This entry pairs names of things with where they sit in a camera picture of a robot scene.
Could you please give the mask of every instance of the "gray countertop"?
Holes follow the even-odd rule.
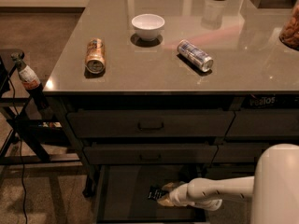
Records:
[[[136,37],[131,19],[165,19],[153,43]],[[46,84],[46,95],[299,93],[299,51],[278,38],[290,9],[257,9],[250,0],[91,0]],[[86,77],[85,54],[104,40],[106,72]],[[178,56],[187,39],[213,59],[199,72]]]

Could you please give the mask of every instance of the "drawer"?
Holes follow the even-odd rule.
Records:
[[[224,136],[233,112],[220,110],[98,110],[69,113],[78,138]]]
[[[217,163],[254,163],[270,147],[266,143],[234,143],[219,146],[213,162]]]
[[[189,182],[192,175],[186,165],[104,165],[93,223],[206,223],[202,209],[163,207],[148,199],[150,186]]]
[[[93,144],[83,149],[90,164],[210,163],[216,151],[206,144]]]
[[[297,139],[299,110],[243,110],[235,112],[235,120],[226,138],[232,139]]]

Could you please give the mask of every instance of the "open drawer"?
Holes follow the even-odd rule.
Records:
[[[102,166],[94,223],[206,223],[202,209],[164,207],[148,199],[150,186],[189,182],[190,166]]]

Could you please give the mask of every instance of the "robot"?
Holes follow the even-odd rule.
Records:
[[[250,224],[299,224],[298,184],[299,146],[279,144],[263,153],[254,176],[169,183],[163,187],[168,193],[157,202],[163,206],[188,205],[215,211],[222,200],[252,198]]]

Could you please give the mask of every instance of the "soda can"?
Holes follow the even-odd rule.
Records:
[[[194,64],[202,72],[207,72],[212,68],[213,59],[187,40],[179,42],[178,53]]]
[[[105,47],[101,39],[94,38],[88,43],[85,66],[93,74],[100,74],[105,70]]]

